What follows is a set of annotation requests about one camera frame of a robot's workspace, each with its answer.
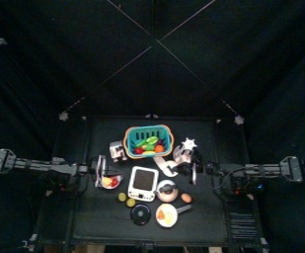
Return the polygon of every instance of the black tabletop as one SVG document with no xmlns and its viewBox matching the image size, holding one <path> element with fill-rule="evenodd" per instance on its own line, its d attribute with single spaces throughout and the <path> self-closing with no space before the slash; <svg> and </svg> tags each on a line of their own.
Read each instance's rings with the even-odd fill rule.
<svg viewBox="0 0 305 253">
<path fill-rule="evenodd" d="M 226 221 L 224 203 L 213 192 L 210 176 L 198 174 L 196 185 L 189 183 L 188 176 L 168 178 L 152 158 L 129 159 L 116 163 L 110 155 L 110 142 L 122 140 L 129 127 L 168 125 L 174 136 L 174 146 L 194 139 L 204 162 L 248 162 L 244 131 L 232 120 L 202 119 L 129 119 L 89 118 L 86 122 L 67 123 L 62 126 L 57 139 L 55 156 L 71 162 L 87 162 L 93 157 L 106 155 L 108 165 L 120 169 L 125 179 L 117 189 L 96 188 L 89 176 L 81 184 L 87 191 L 81 196 L 73 219 L 70 240 L 101 242 L 105 244 L 137 244 L 152 242 L 162 245 L 212 245 L 226 243 Z M 172 154 L 164 157 L 172 160 Z M 174 227 L 165 228 L 156 221 L 156 210 L 162 204 L 158 198 L 153 202 L 140 202 L 152 209 L 152 220 L 145 225 L 132 221 L 132 209 L 118 201 L 118 194 L 126 193 L 132 170 L 142 166 L 158 170 L 158 180 L 170 179 L 178 186 L 180 194 L 193 197 L 192 210 L 178 215 Z M 180 208 L 185 202 L 178 197 L 172 204 Z"/>
</svg>

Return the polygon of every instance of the metal rod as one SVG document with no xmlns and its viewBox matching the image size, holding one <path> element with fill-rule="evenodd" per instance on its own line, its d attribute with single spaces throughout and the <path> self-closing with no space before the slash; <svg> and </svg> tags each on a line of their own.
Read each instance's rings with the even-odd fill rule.
<svg viewBox="0 0 305 253">
<path fill-rule="evenodd" d="M 157 40 L 158 44 L 165 48 L 165 50 L 170 53 L 170 55 L 176 58 L 176 60 L 180 62 L 180 64 L 188 69 L 188 71 L 192 73 L 192 75 L 197 78 L 197 80 L 200 81 L 200 83 L 204 85 L 204 88 L 206 88 L 206 90 L 209 90 L 214 96 L 221 100 L 221 102 L 225 104 L 225 106 L 230 109 L 230 111 L 238 115 L 238 112 L 233 109 L 233 107 L 230 106 L 230 104 L 218 96 L 218 94 L 216 92 L 212 91 L 212 89 L 208 89 L 208 84 L 206 82 L 198 77 L 198 75 L 194 73 L 194 71 L 186 66 L 186 64 L 180 60 L 180 58 L 177 57 L 177 55 L 170 51 L 170 49 L 161 43 L 160 40 Z"/>
<path fill-rule="evenodd" d="M 160 41 L 162 41 L 164 39 L 166 39 L 169 37 L 169 35 L 172 35 L 213 3 L 216 2 L 216 0 L 210 1 L 161 39 Z"/>
<path fill-rule="evenodd" d="M 70 107 L 65 110 L 65 112 L 69 112 L 85 99 L 90 94 L 94 93 L 94 91 L 110 80 L 114 78 L 114 76 L 152 49 L 150 46 L 144 52 L 141 52 L 114 73 L 110 77 L 108 77 L 92 90 L 90 92 L 77 100 Z"/>
<path fill-rule="evenodd" d="M 108 0 L 108 2 L 116 7 L 116 9 L 133 21 L 133 23 L 149 34 L 149 31 L 140 25 L 140 23 L 128 15 L 128 13 L 110 1 Z"/>
</svg>

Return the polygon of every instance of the cable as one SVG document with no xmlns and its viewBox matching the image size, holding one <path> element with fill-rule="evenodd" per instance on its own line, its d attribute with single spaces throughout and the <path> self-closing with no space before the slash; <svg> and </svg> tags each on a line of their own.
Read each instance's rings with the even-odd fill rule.
<svg viewBox="0 0 305 253">
<path fill-rule="evenodd" d="M 241 187 L 241 190 L 244 190 L 250 183 L 252 183 L 252 180 L 249 180 L 248 183 L 246 183 L 246 185 Z"/>
<path fill-rule="evenodd" d="M 210 186 L 209 186 L 209 188 L 210 188 L 210 189 L 220 189 L 220 188 L 222 188 L 222 186 L 225 185 L 226 180 L 228 180 L 228 178 L 230 177 L 230 175 L 232 175 L 233 173 L 238 172 L 238 171 L 244 171 L 244 170 L 248 170 L 248 169 L 252 169 L 252 168 L 250 168 L 250 167 L 242 167 L 242 168 L 240 168 L 240 169 L 236 169 L 236 170 L 230 171 L 230 172 L 228 173 L 228 175 L 225 176 L 225 179 L 222 180 L 221 185 L 217 186 L 217 187 L 210 187 Z"/>
<path fill-rule="evenodd" d="M 94 168 L 94 174 L 93 174 L 93 162 L 96 163 L 96 167 L 97 167 L 97 159 L 96 159 L 96 157 L 92 157 L 92 159 L 90 159 L 90 175 L 92 175 L 92 180 L 96 182 L 97 181 L 97 177 L 94 177 L 94 175 L 97 174 L 97 168 Z"/>
</svg>

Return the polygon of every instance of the black enclosure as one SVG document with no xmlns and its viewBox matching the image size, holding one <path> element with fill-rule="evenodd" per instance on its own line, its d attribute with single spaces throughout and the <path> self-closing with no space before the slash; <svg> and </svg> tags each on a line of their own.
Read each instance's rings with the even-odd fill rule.
<svg viewBox="0 0 305 253">
<path fill-rule="evenodd" d="M 305 159 L 305 1 L 0 0 L 0 148 L 51 160 L 93 116 L 242 117 L 252 163 Z M 0 177 L 0 249 L 43 193 L 38 175 Z M 305 185 L 268 182 L 259 209 L 271 252 L 305 252 Z"/>
</svg>

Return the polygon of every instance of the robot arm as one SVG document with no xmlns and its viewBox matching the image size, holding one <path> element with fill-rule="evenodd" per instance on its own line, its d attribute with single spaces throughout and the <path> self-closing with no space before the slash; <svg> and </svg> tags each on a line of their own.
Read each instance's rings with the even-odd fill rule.
<svg viewBox="0 0 305 253">
<path fill-rule="evenodd" d="M 305 182 L 305 164 L 296 156 L 285 157 L 279 164 L 246 164 L 246 177 L 284 177 L 289 182 Z"/>
<path fill-rule="evenodd" d="M 34 171 L 55 171 L 74 176 L 77 173 L 85 174 L 87 166 L 69 165 L 63 158 L 53 158 L 53 161 L 39 161 L 18 158 L 10 149 L 0 149 L 0 174 L 9 173 L 13 169 L 26 169 Z"/>
</svg>

